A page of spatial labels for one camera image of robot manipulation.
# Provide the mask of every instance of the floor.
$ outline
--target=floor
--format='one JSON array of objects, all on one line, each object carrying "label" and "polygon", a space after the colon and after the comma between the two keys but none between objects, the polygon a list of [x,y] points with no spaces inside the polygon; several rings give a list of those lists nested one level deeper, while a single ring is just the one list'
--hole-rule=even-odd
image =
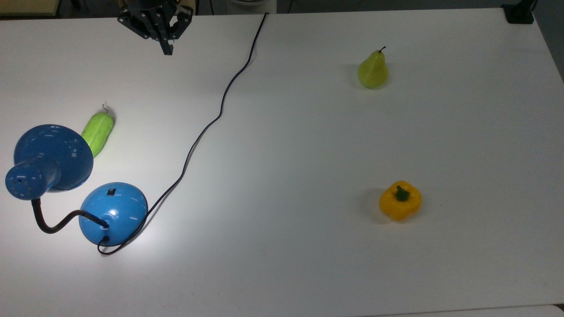
[{"label": "floor", "polygon": [[[82,7],[73,8],[71,0],[61,0],[59,16],[75,17],[117,17],[120,7],[118,0],[78,0]],[[199,14],[210,15],[210,1],[216,15],[227,14],[229,0],[200,0]],[[383,10],[425,10],[446,8],[499,8],[504,3],[518,0],[277,0],[278,13],[340,12],[340,11],[383,11]],[[535,17],[547,42],[552,58],[564,78],[564,0],[539,0]]]}]

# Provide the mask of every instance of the pepper stem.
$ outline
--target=pepper stem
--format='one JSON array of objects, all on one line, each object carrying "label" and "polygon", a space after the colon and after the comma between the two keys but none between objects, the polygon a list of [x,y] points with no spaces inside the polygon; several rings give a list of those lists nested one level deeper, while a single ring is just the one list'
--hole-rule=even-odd
[{"label": "pepper stem", "polygon": [[409,192],[403,189],[400,185],[397,186],[398,192],[395,193],[395,198],[398,201],[407,201],[409,198]]}]

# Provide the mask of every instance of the toy fruit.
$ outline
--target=toy fruit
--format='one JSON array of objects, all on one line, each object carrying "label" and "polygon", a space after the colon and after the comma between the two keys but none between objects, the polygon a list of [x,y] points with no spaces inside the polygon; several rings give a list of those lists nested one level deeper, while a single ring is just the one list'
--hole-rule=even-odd
[{"label": "toy fruit", "polygon": [[104,147],[112,128],[113,119],[107,112],[99,112],[93,115],[84,127],[81,136],[90,146],[94,157]]},{"label": "toy fruit", "polygon": [[358,79],[368,88],[376,88],[382,85],[388,77],[386,58],[382,53],[385,48],[386,46],[380,51],[374,51],[358,66]]},{"label": "toy fruit", "polygon": [[380,196],[380,209],[394,221],[402,221],[417,213],[421,193],[404,180],[395,182]]}]

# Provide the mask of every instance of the toy vegetable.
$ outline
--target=toy vegetable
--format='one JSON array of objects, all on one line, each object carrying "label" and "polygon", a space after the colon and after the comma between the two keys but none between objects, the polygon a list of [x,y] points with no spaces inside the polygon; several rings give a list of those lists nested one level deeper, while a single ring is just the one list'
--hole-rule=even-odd
[{"label": "toy vegetable", "polygon": [[395,182],[380,197],[380,209],[394,221],[402,221],[417,213],[421,193],[404,180]]},{"label": "toy vegetable", "polygon": [[100,153],[112,128],[113,118],[108,114],[107,110],[106,112],[98,112],[90,118],[81,136],[90,146],[92,156],[96,157]]}]

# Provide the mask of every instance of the black cable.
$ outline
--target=black cable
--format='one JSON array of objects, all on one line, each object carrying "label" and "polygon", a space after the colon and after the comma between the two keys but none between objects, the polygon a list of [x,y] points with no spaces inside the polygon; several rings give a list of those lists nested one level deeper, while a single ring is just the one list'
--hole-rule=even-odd
[{"label": "black cable", "polygon": [[229,84],[227,85],[227,88],[225,88],[225,91],[223,92],[223,98],[221,99],[221,106],[219,107],[219,115],[210,123],[208,123],[208,125],[206,125],[206,127],[202,130],[202,132],[200,133],[200,135],[198,135],[198,137],[196,138],[196,140],[194,141],[194,143],[192,144],[192,146],[190,147],[190,150],[188,151],[188,155],[186,156],[186,160],[184,161],[184,167],[182,168],[182,173],[180,174],[180,177],[176,180],[176,182],[174,182],[164,193],[162,193],[161,197],[159,197],[157,199],[157,201],[155,202],[155,204],[153,204],[153,207],[151,207],[149,209],[149,211],[147,212],[147,214],[145,215],[145,217],[143,218],[143,220],[141,221],[141,223],[137,226],[137,228],[133,231],[133,233],[127,237],[127,239],[125,239],[125,241],[120,244],[120,246],[118,246],[116,249],[110,251],[110,252],[104,252],[102,250],[100,250],[100,247],[102,246],[102,243],[106,242],[109,240],[108,236],[104,236],[102,238],[102,240],[98,243],[98,252],[100,252],[101,254],[105,255],[105,256],[109,256],[111,254],[114,254],[116,252],[118,252],[119,250],[121,250],[123,247],[125,247],[129,241],[131,241],[131,239],[133,239],[133,237],[135,237],[135,235],[140,232],[141,228],[143,227],[143,225],[145,224],[145,221],[147,220],[147,218],[149,217],[149,215],[153,212],[153,210],[163,201],[163,199],[165,199],[165,197],[170,194],[175,188],[176,186],[178,186],[178,184],[182,181],[182,179],[184,178],[184,175],[186,174],[186,170],[188,169],[188,163],[190,163],[190,159],[192,158],[192,155],[194,153],[194,150],[196,149],[196,146],[198,145],[198,143],[200,142],[200,140],[202,139],[202,137],[204,136],[204,134],[206,133],[206,131],[212,126],[212,124],[214,124],[216,121],[218,121],[222,116],[223,116],[223,110],[225,109],[225,97],[227,96],[227,92],[229,91],[229,88],[231,88],[231,85],[233,84],[233,82],[235,81],[235,79],[237,79],[237,77],[239,75],[241,75],[241,73],[247,68],[247,66],[250,63],[251,58],[253,57],[253,51],[254,51],[254,47],[257,43],[257,38],[259,33],[261,32],[262,29],[262,25],[265,23],[266,20],[266,16],[269,13],[265,13],[262,16],[262,21],[260,26],[258,27],[257,30],[257,34],[254,36],[254,40],[253,40],[253,44],[251,45],[250,48],[250,53],[249,53],[249,58],[247,59],[245,65],[235,74],[235,76],[233,76],[233,78],[231,79],[231,81],[229,82]]},{"label": "black cable", "polygon": [[89,213],[85,210],[81,210],[81,209],[78,209],[78,210],[75,210],[75,211],[69,213],[65,218],[63,218],[63,220],[61,220],[61,222],[56,224],[55,227],[49,227],[47,225],[47,223],[45,223],[45,219],[43,218],[43,213],[41,211],[41,199],[40,198],[33,199],[32,200],[32,207],[33,207],[33,214],[35,215],[37,225],[46,234],[54,234],[56,232],[59,232],[64,226],[66,226],[69,223],[69,221],[71,221],[72,218],[74,218],[78,215],[81,215],[81,216],[85,217],[86,219],[92,220],[92,221],[101,225],[104,228],[108,227],[108,223],[106,221],[103,221],[102,219],[94,216],[93,214],[91,214],[91,213]]}]

